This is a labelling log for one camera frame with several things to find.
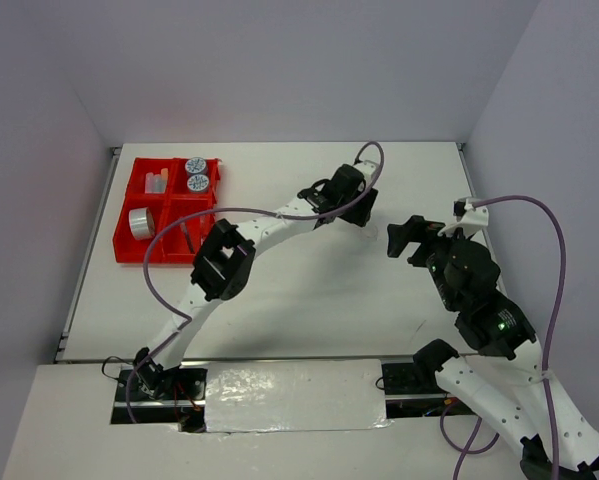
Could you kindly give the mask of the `small clear tape roll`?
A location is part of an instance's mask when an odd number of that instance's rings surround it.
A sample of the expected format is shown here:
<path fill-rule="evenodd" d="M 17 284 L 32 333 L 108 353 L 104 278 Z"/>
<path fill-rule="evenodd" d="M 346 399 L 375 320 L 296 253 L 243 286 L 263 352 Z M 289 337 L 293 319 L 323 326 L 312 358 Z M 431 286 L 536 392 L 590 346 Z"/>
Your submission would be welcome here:
<path fill-rule="evenodd" d="M 378 239 L 378 228 L 376 226 L 367 226 L 360 231 L 363 239 L 376 241 Z"/>

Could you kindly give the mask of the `blue lidded jar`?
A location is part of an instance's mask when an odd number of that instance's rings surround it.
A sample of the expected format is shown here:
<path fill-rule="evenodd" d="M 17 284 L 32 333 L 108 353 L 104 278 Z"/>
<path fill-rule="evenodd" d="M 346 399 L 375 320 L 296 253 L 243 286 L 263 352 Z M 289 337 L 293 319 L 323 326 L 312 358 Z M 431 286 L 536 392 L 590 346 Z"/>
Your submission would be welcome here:
<path fill-rule="evenodd" d="M 188 176 L 206 175 L 208 172 L 208 162 L 203 157 L 192 157 L 186 160 L 184 169 Z"/>
<path fill-rule="evenodd" d="M 191 194 L 206 193 L 211 186 L 210 178 L 205 174 L 194 174 L 188 177 L 187 190 Z"/>

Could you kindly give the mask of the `blue gel pen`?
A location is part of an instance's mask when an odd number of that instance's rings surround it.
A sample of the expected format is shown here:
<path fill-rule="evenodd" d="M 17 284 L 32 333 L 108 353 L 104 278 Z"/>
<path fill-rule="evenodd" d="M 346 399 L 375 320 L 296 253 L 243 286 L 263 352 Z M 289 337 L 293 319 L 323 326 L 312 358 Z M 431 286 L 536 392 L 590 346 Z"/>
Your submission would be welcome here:
<path fill-rule="evenodd" d="M 190 236 L 190 233 L 188 231 L 186 223 L 185 222 L 181 222 L 179 226 L 180 226 L 180 230 L 182 232 L 182 235 L 183 235 L 183 237 L 185 239 L 188 251 L 190 252 L 190 254 L 194 254 L 195 253 L 194 244 L 193 244 L 192 238 Z"/>

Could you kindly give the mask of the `orange capped highlighter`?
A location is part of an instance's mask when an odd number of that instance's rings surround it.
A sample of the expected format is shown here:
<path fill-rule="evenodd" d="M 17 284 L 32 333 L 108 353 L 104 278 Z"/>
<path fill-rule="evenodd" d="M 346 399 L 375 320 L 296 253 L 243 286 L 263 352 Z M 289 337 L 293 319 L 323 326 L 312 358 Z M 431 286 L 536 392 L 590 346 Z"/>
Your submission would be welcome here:
<path fill-rule="evenodd" d="M 166 189 L 167 189 L 167 183 L 168 183 L 168 169 L 167 168 L 163 168 L 160 171 L 159 177 L 160 177 L 160 181 L 159 181 L 159 185 L 160 185 L 160 192 L 161 193 L 165 193 Z"/>

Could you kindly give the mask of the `pink highlighter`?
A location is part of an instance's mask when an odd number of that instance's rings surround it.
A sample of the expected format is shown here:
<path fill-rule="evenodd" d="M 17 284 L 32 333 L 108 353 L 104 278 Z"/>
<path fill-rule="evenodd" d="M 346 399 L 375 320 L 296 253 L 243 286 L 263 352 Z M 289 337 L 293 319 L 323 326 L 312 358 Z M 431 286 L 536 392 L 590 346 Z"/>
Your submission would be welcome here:
<path fill-rule="evenodd" d="M 152 172 L 148 172 L 145 175 L 144 192 L 146 194 L 151 194 L 153 192 L 153 179 L 154 179 L 154 174 Z"/>

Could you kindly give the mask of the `large clear tape roll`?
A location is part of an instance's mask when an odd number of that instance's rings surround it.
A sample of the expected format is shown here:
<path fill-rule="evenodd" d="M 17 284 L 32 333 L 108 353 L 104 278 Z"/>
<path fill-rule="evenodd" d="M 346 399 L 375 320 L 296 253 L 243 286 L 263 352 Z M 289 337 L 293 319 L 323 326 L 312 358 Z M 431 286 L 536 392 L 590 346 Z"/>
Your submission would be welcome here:
<path fill-rule="evenodd" d="M 155 223 L 148 207 L 132 209 L 128 213 L 128 225 L 134 240 L 151 239 L 155 235 Z"/>

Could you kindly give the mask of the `red gel pen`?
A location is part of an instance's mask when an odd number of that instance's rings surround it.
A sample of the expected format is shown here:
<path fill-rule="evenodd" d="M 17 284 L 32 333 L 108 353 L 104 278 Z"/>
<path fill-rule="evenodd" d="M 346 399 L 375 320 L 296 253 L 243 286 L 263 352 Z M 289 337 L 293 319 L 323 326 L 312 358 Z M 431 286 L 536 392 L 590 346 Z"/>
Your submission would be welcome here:
<path fill-rule="evenodd" d="M 200 244 L 202 244 L 208 234 L 209 231 L 209 227 L 208 227 L 208 217 L 207 216 L 202 216 L 199 218 L 199 239 L 200 239 Z"/>

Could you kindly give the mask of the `blue highlighter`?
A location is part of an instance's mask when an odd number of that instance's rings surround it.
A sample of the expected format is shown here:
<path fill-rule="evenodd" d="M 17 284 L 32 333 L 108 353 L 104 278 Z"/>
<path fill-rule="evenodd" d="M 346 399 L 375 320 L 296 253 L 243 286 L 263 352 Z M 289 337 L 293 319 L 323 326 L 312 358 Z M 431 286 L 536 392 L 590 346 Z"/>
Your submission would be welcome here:
<path fill-rule="evenodd" d="M 162 177 L 160 174 L 153 175 L 151 190 L 154 194 L 159 194 L 162 192 Z"/>

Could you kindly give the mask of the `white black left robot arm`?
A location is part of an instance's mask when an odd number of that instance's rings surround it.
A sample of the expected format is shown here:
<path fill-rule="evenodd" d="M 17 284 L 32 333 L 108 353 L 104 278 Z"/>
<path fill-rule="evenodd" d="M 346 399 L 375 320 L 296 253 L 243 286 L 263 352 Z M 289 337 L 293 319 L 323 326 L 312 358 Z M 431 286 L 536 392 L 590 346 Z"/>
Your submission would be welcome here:
<path fill-rule="evenodd" d="M 172 312 L 172 317 L 153 342 L 135 356 L 133 366 L 139 387 L 154 399 L 172 392 L 192 339 L 218 306 L 243 291 L 257 257 L 336 219 L 365 226 L 378 195 L 374 185 L 382 169 L 381 162 L 368 160 L 343 164 L 332 178 L 300 190 L 275 211 L 239 207 L 239 213 L 255 217 L 237 224 L 226 219 L 216 221 L 197 249 L 190 286 L 178 307 L 168 304 L 157 292 L 149 265 L 144 264 L 144 280 L 150 293 Z"/>

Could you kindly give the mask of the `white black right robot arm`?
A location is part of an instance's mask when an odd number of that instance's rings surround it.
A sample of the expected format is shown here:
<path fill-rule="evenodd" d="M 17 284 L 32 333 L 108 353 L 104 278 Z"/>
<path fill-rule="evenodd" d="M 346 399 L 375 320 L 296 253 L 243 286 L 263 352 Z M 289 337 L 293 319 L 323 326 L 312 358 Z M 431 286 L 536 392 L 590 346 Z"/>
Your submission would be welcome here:
<path fill-rule="evenodd" d="M 499 375 L 506 396 L 447 342 L 437 339 L 413 357 L 415 383 L 441 388 L 468 406 L 517 455 L 528 479 L 592 479 L 599 471 L 599 432 L 563 385 L 541 369 L 543 352 L 522 310 L 497 287 L 500 268 L 484 245 L 419 215 L 387 228 L 387 254 L 426 269 L 443 306 L 456 314 L 465 343 Z"/>

